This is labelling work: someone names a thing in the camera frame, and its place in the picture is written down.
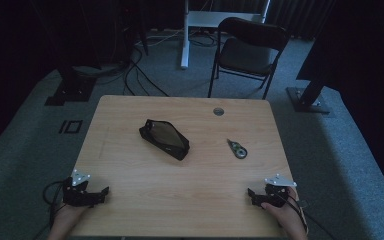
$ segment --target hand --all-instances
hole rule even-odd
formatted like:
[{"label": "hand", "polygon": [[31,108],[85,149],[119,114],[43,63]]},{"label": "hand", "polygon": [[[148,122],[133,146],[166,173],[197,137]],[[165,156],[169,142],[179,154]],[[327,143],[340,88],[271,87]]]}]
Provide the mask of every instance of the hand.
[{"label": "hand", "polygon": [[54,225],[49,233],[48,240],[66,239],[70,231],[80,221],[80,217],[88,208],[89,207],[63,205],[55,215]]},{"label": "hand", "polygon": [[[290,197],[294,199],[296,198],[296,193],[291,187],[288,187],[288,192]],[[294,200],[288,198],[288,201],[297,209],[299,209],[299,206],[297,206]],[[261,207],[263,207],[267,212],[269,212],[277,219],[290,239],[308,239],[301,218],[298,216],[297,212],[295,212],[295,210],[289,206],[289,204],[285,203],[285,205],[283,205],[281,208],[278,208],[264,202],[261,204]]]}]

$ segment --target chair seat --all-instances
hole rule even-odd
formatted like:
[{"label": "chair seat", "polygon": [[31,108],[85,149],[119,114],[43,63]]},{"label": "chair seat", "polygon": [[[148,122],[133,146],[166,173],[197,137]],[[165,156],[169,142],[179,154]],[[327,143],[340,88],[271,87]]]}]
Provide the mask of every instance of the chair seat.
[{"label": "chair seat", "polygon": [[228,70],[266,76],[271,71],[270,52],[269,48],[255,47],[229,38],[220,53],[219,64]]}]

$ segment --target chair backrest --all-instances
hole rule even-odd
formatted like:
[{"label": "chair backrest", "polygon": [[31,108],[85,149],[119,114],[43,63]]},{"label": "chair backrest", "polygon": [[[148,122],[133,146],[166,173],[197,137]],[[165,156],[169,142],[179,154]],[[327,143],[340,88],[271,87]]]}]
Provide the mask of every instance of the chair backrest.
[{"label": "chair backrest", "polygon": [[218,33],[226,32],[250,45],[269,47],[282,51],[288,43],[289,36],[285,29],[237,17],[224,19],[218,26]]}]

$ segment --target wire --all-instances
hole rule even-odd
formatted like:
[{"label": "wire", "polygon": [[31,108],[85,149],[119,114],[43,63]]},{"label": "wire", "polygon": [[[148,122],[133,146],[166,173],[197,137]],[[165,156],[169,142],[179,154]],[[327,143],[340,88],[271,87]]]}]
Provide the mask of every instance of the wire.
[{"label": "wire", "polygon": [[215,37],[213,37],[212,35],[210,35],[208,33],[204,34],[204,37],[209,38],[211,40],[211,43],[202,43],[202,42],[192,40],[192,39],[189,39],[189,42],[192,43],[193,45],[199,46],[199,47],[215,47],[215,46],[217,46],[217,39]]},{"label": "wire", "polygon": [[[54,192],[54,196],[52,198],[52,200],[50,201],[47,197],[46,197],[46,194],[48,192],[48,189],[52,186],[55,186],[57,185],[57,189],[55,190]],[[52,227],[52,225],[54,224],[54,218],[55,218],[55,214],[61,210],[63,207],[66,206],[66,204],[62,205],[61,207],[57,208],[56,209],[56,206],[57,206],[57,200],[58,200],[58,196],[59,196],[59,193],[61,192],[61,188],[63,187],[64,185],[64,181],[56,181],[56,182],[53,182],[53,183],[50,183],[48,184],[42,191],[42,198],[43,198],[43,201],[45,201],[45,203],[47,203],[49,205],[49,220],[48,220],[48,223],[46,223],[39,231],[38,233],[36,233],[36,235],[33,237],[33,240],[36,240],[38,239],[42,234],[43,232],[46,230],[46,228],[48,227]]]},{"label": "wire", "polygon": [[[329,235],[329,237],[331,237],[333,240],[336,240],[335,236],[333,236],[333,234],[331,234],[325,227],[323,227],[318,221],[316,221],[316,219],[314,219],[311,215],[309,215],[307,212],[304,212],[303,210],[301,211],[301,208],[299,208],[299,210],[292,204],[290,203],[287,199],[284,199],[282,196],[280,196],[279,194],[277,194],[276,192],[274,193],[277,197],[279,197],[280,199],[282,199],[283,201],[285,201],[285,203],[287,203],[297,214],[298,216],[300,217],[301,219],[301,222],[302,224],[304,225],[304,228],[305,228],[305,231],[307,232],[308,231],[308,227],[307,227],[307,224],[305,224],[305,221],[304,221],[304,218],[302,216],[302,214],[304,213],[305,216],[307,216],[309,219],[311,219],[315,224],[317,224],[317,226],[319,226],[323,231],[326,232],[327,235]],[[291,196],[288,196],[289,198],[291,198],[295,204],[297,206],[298,205],[298,202],[295,200],[295,198],[291,197]]]},{"label": "wire", "polygon": [[333,236],[332,233],[330,233],[325,227],[323,227],[323,225],[321,225],[316,219],[314,219],[310,214],[308,214],[308,212],[305,212],[303,211],[305,216],[308,217],[309,219],[311,219],[311,221],[313,221],[315,224],[317,224],[317,226],[319,226],[319,228],[321,228],[323,231],[326,232],[327,235],[329,235],[329,237],[331,237],[333,240],[336,240],[337,238],[335,238]]},{"label": "wire", "polygon": [[[308,230],[308,227],[307,227],[307,224],[305,224],[305,221],[304,221],[304,218],[302,217],[302,212],[301,212],[301,208],[299,208],[299,210],[292,204],[290,203],[287,199],[284,199],[282,196],[280,196],[278,193],[274,192],[274,194],[279,197],[280,199],[282,199],[283,201],[285,201],[285,203],[287,203],[299,216],[299,218],[301,219],[301,222],[302,224],[304,225],[304,229],[305,229],[305,232],[307,232]],[[294,202],[298,205],[297,201],[295,200],[295,198],[291,197],[290,195],[288,195],[289,198],[291,198],[292,200],[294,200]]]},{"label": "wire", "polygon": [[135,68],[135,70],[136,70],[136,78],[137,78],[137,81],[138,81],[138,83],[139,83],[139,85],[140,85],[140,87],[142,88],[142,90],[143,91],[145,91],[145,93],[149,96],[149,93],[148,93],[148,91],[146,91],[146,89],[143,87],[143,85],[142,85],[142,83],[139,81],[139,75],[138,75],[138,70],[139,70],[139,72],[146,78],[146,80],[150,83],[150,84],[152,84],[156,89],[158,89],[158,91],[160,91],[162,94],[164,94],[166,97],[169,97],[169,95],[164,91],[164,90],[162,90],[160,87],[158,87],[143,71],[142,71],[142,69],[137,65],[139,62],[140,62],[140,60],[142,59],[142,56],[143,56],[143,54],[142,54],[142,52],[136,47],[136,46],[134,46],[133,47],[138,53],[139,53],[139,59],[138,60],[136,60],[136,61],[133,61],[133,60],[130,60],[130,63],[131,63],[131,65],[130,65],[130,67],[129,67],[129,69],[127,70],[127,72],[126,72],[126,74],[124,75],[124,86],[125,86],[125,89],[123,90],[123,95],[125,94],[125,90],[127,89],[127,90],[129,90],[129,92],[133,95],[133,96],[135,96],[135,93],[132,91],[132,89],[130,88],[130,86],[129,86],[129,84],[128,84],[128,76],[129,76],[129,74],[130,74],[130,72],[132,71],[132,69],[133,68]]},{"label": "wire", "polygon": [[87,73],[87,72],[83,72],[81,70],[77,70],[76,68],[75,68],[75,71],[77,72],[77,74],[79,76],[92,77],[92,78],[100,78],[100,77],[107,77],[107,76],[116,76],[116,75],[120,74],[121,72],[123,72],[125,70],[125,68],[126,68],[125,65],[123,65],[122,63],[119,63],[114,68],[111,68],[111,69],[108,69],[108,70],[99,71],[99,72],[96,72],[96,73]]},{"label": "wire", "polygon": [[[204,10],[204,8],[207,6],[207,4],[208,4],[209,1],[210,1],[210,0],[205,1],[205,3],[202,5],[201,9],[199,9],[198,11],[199,11],[199,12],[202,12],[202,11]],[[210,7],[209,7],[208,11],[211,11],[211,10],[212,10],[212,8],[213,8],[213,4],[214,4],[214,0],[211,0],[211,4],[210,4]],[[197,31],[195,31],[195,32],[190,33],[190,34],[189,34],[189,37],[191,37],[192,35],[194,35],[194,34],[195,34],[196,32],[198,32],[200,29],[201,29],[201,28],[199,28],[199,29],[198,29]],[[157,46],[157,45],[159,45],[160,43],[162,43],[162,42],[164,42],[164,41],[167,41],[167,40],[169,40],[169,39],[171,39],[171,38],[174,38],[174,37],[178,37],[178,36],[179,36],[178,34],[179,34],[182,30],[184,30],[184,28],[179,29],[178,31],[176,31],[175,33],[173,33],[172,35],[169,35],[169,36],[150,36],[150,37],[147,37],[147,38],[146,38],[147,40],[149,40],[149,39],[151,39],[151,38],[161,38],[161,37],[163,37],[163,39],[160,40],[160,41],[158,41],[157,43],[154,43],[154,44],[148,44],[148,47]],[[140,41],[138,41],[138,42],[135,43],[134,45],[135,45],[135,46],[136,46],[136,45],[140,45],[140,46],[142,46],[142,44],[140,44]]]},{"label": "wire", "polygon": [[118,76],[114,77],[113,79],[108,80],[106,82],[97,82],[96,85],[106,85],[106,84],[112,83],[112,82],[116,81],[117,79],[119,79],[122,76],[123,76],[123,74],[120,74],[120,75],[118,75]]}]

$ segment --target black cable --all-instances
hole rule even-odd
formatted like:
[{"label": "black cable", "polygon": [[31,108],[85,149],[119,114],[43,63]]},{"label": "black cable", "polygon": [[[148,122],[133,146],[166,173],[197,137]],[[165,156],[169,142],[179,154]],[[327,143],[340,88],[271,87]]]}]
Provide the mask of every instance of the black cable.
[{"label": "black cable", "polygon": [[319,226],[319,228],[321,228],[323,231],[326,232],[327,235],[329,235],[329,237],[331,237],[333,240],[336,240],[337,238],[333,236],[333,234],[331,234],[325,227],[323,227],[323,225],[321,225],[316,219],[314,219],[311,215],[308,214],[308,212],[304,212],[305,216],[308,217],[309,219],[311,219],[311,221],[313,221],[315,224],[317,224],[317,226]]},{"label": "black cable", "polygon": [[108,80],[106,82],[97,82],[95,85],[106,85],[106,84],[109,84],[109,83],[116,81],[117,79],[121,78],[122,76],[123,76],[123,74],[120,74],[120,75],[118,75],[118,76],[114,77],[113,79]]},{"label": "black cable", "polygon": [[297,204],[298,208],[300,210],[298,210],[292,203],[290,203],[288,200],[284,199],[282,196],[280,196],[279,194],[277,193],[274,193],[276,196],[278,196],[280,199],[282,199],[283,201],[285,201],[285,203],[287,203],[292,209],[294,209],[294,211],[298,214],[298,216],[300,217],[301,219],[301,222],[302,224],[304,224],[304,228],[305,228],[305,231],[307,232],[308,230],[308,227],[307,227],[307,224],[305,224],[305,221],[304,221],[304,218],[302,216],[302,214],[304,213],[305,216],[307,216],[309,219],[311,219],[315,224],[317,224],[317,226],[319,226],[323,231],[326,232],[327,235],[329,235],[329,237],[331,237],[333,240],[336,240],[335,236],[333,236],[333,234],[331,234],[325,227],[323,227],[316,219],[314,219],[311,215],[309,215],[307,212],[304,212],[304,211],[301,211],[301,208],[299,207],[299,204],[298,202],[295,200],[295,198],[289,196],[289,198],[291,198],[295,204]]},{"label": "black cable", "polygon": [[[151,83],[156,89],[158,89],[158,91],[160,91],[162,94],[164,94],[165,96],[169,97],[169,95],[164,91],[162,90],[160,87],[158,87],[154,82],[151,81],[151,79],[149,79],[149,77],[142,71],[142,69],[137,65],[140,60],[142,59],[142,52],[136,47],[134,46],[133,47],[138,53],[139,53],[139,59],[136,60],[136,61],[133,61],[133,60],[130,60],[130,63],[131,63],[131,66],[130,68],[127,70],[126,72],[126,75],[124,76],[124,85],[125,87],[132,93],[133,96],[135,96],[135,93],[130,89],[129,87],[129,84],[128,84],[128,75],[130,74],[130,72],[132,71],[133,68],[136,68],[136,70],[139,70],[139,72],[146,78],[146,80]],[[145,91],[145,93],[149,96],[149,93],[148,91],[146,91],[146,89],[143,87],[143,85],[139,82],[139,85],[141,86],[141,88]]]},{"label": "black cable", "polygon": [[213,37],[212,35],[205,33],[204,37],[209,38],[211,40],[211,43],[202,43],[196,40],[189,39],[189,42],[195,46],[200,46],[200,47],[215,47],[217,46],[217,39]]},{"label": "black cable", "polygon": [[[52,198],[52,200],[50,201],[47,197],[46,197],[46,193],[48,192],[48,189],[52,186],[55,186],[57,185],[57,189],[55,190],[54,192],[54,196]],[[55,214],[61,210],[63,207],[65,207],[66,204],[64,204],[63,206],[61,206],[60,208],[58,209],[55,209],[56,206],[57,206],[57,199],[58,199],[58,196],[59,196],[59,193],[61,191],[61,188],[63,187],[63,184],[64,184],[64,181],[56,181],[56,182],[53,182],[53,183],[50,183],[48,184],[42,191],[42,198],[43,198],[43,201],[45,201],[46,204],[49,205],[49,220],[48,220],[48,223],[46,223],[39,231],[38,233],[36,233],[36,235],[33,237],[33,240],[36,240],[38,239],[42,234],[43,232],[46,230],[46,228],[48,227],[52,227],[53,223],[54,223],[54,218],[55,218]]]},{"label": "black cable", "polygon": [[114,67],[114,68],[111,68],[108,70],[104,70],[104,71],[100,71],[97,73],[87,73],[87,72],[82,72],[80,70],[75,70],[75,71],[79,76],[82,76],[82,77],[100,78],[100,77],[119,75],[120,73],[123,72],[124,69],[125,69],[125,66],[119,64],[117,67]]},{"label": "black cable", "polygon": [[146,91],[146,89],[143,87],[142,83],[139,80],[139,73],[137,68],[136,68],[136,81],[138,82],[139,86],[143,89],[143,91],[145,91],[146,95],[149,96],[148,91]]},{"label": "black cable", "polygon": [[301,208],[298,206],[298,203],[297,201],[295,200],[295,198],[291,197],[290,195],[288,195],[289,198],[291,198],[292,200],[294,200],[294,202],[297,204],[298,208],[300,210],[298,210],[292,203],[290,203],[287,199],[284,199],[282,196],[280,196],[279,194],[277,194],[276,192],[274,193],[277,197],[279,197],[280,199],[282,199],[283,201],[285,201],[285,203],[287,203],[299,216],[299,218],[301,219],[301,222],[302,224],[304,225],[304,229],[305,229],[305,232],[307,232],[307,224],[305,224],[305,221],[304,221],[304,218],[302,217],[302,212],[301,212]]}]

